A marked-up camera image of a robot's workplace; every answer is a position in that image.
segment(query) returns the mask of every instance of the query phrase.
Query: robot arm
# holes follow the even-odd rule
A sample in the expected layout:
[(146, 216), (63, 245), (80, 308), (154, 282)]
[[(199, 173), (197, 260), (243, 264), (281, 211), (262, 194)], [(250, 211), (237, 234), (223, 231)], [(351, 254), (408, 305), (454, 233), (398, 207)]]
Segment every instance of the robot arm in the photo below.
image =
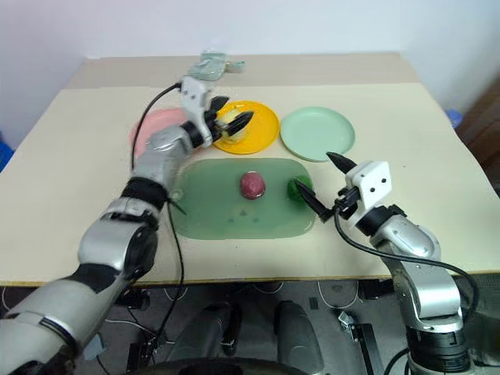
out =
[[(335, 206), (327, 209), (300, 181), (296, 181), (298, 189), (323, 222), (335, 216), (339, 229), (341, 217), (348, 226), (357, 227), (368, 236), (379, 252), (389, 257), (396, 255), (392, 259), (383, 257), (383, 261), (393, 277), (406, 325), (412, 373), (471, 374), (473, 367), (462, 332), (459, 289), (445, 268), (425, 264), (427, 260), (439, 261), (438, 240), (427, 229), (409, 221), (396, 205), (379, 205), (391, 191), (386, 162), (356, 165), (333, 152), (328, 156), (345, 173), (347, 185), (339, 191)], [(342, 230), (339, 234), (351, 243)], [(423, 263), (404, 262), (397, 256), (422, 259)]]
[(160, 211), (182, 163), (198, 147), (235, 132), (252, 118), (216, 119), (228, 98), (192, 77), (180, 85), (188, 121), (150, 138), (122, 195), (88, 228), (70, 276), (38, 288), (0, 320), (0, 375), (72, 373), (73, 360), (97, 333), (122, 291), (153, 266)]

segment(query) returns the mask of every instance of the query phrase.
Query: green vegetable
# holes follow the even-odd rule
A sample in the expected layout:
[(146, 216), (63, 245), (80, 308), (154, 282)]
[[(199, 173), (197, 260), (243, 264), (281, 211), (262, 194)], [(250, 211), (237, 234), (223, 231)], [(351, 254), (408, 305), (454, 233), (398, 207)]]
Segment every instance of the green vegetable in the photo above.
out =
[(296, 176), (288, 181), (288, 184), (287, 184), (288, 197), (292, 201), (304, 202), (304, 199), (302, 199), (302, 196), (298, 192), (297, 185), (295, 185), (295, 180), (299, 180), (300, 182), (302, 182), (304, 185), (306, 185), (311, 190), (313, 189), (313, 183), (309, 177), (303, 176), (303, 175)]

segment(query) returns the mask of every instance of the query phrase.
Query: green cutting board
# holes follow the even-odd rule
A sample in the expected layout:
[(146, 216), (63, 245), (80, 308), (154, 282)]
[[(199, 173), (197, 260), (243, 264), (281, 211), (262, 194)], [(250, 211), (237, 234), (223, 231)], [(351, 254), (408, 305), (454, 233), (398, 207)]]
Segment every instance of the green cutting board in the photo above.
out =
[[(241, 196), (244, 173), (259, 172), (266, 193), (256, 200)], [(187, 167), (171, 197), (187, 213), (173, 208), (177, 233), (201, 240), (229, 238), (287, 238), (307, 232), (314, 212), (290, 200), (288, 181), (308, 176), (304, 166), (291, 159), (206, 159)]]

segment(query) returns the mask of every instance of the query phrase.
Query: red fruit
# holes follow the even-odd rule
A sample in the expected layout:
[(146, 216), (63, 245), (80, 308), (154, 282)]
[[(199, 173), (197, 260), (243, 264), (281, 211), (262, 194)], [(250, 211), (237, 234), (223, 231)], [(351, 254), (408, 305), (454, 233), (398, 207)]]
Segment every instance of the red fruit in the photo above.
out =
[(255, 171), (247, 172), (241, 178), (241, 195), (247, 199), (257, 199), (262, 197), (266, 191), (266, 183), (260, 173)]

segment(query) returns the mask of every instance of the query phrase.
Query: table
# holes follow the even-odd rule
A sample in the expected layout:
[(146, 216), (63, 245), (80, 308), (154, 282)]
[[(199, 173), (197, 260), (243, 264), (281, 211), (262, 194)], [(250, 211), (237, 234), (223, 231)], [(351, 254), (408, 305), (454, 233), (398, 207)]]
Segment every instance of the table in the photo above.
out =
[[(196, 57), (88, 60), (62, 89), (0, 175), (0, 285), (40, 285), (77, 268), (86, 229), (120, 195), (129, 177), (128, 134), (148, 101)], [(500, 270), (500, 200), (448, 119), (394, 53), (238, 56), (243, 74), (226, 75), (215, 95), (265, 103), (282, 118), (324, 105), (353, 124), (347, 157), (390, 163), (397, 203), (433, 231), (442, 260), (473, 273)], [(178, 105), (177, 95), (159, 106)], [(236, 157), (211, 148), (189, 162)], [(278, 139), (252, 157), (297, 159)], [(297, 159), (318, 196), (333, 202), (344, 177), (331, 163)], [(140, 284), (179, 274), (162, 221), (153, 269)], [(357, 230), (350, 235), (365, 241)], [(333, 220), (299, 237), (202, 241), (181, 238), (186, 281), (375, 278), (389, 275), (377, 257), (346, 245)]]

